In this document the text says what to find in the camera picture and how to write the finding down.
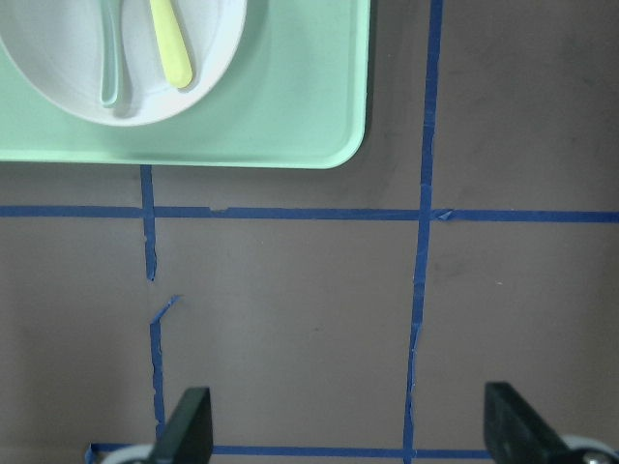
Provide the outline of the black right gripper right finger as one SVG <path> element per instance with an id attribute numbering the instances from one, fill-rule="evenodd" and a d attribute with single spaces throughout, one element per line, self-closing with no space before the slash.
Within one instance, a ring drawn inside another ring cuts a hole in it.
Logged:
<path id="1" fill-rule="evenodd" d="M 507 382 L 484 392 L 484 442 L 496 463 L 616 463 L 618 453 L 587 437 L 559 435 Z"/>

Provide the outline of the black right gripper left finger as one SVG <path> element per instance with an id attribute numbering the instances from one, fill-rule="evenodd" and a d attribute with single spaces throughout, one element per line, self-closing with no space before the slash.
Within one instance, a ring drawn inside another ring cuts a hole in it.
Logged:
<path id="1" fill-rule="evenodd" d="M 154 444 L 149 462 L 207 464 L 213 453 L 214 433 L 208 387 L 187 389 Z"/>

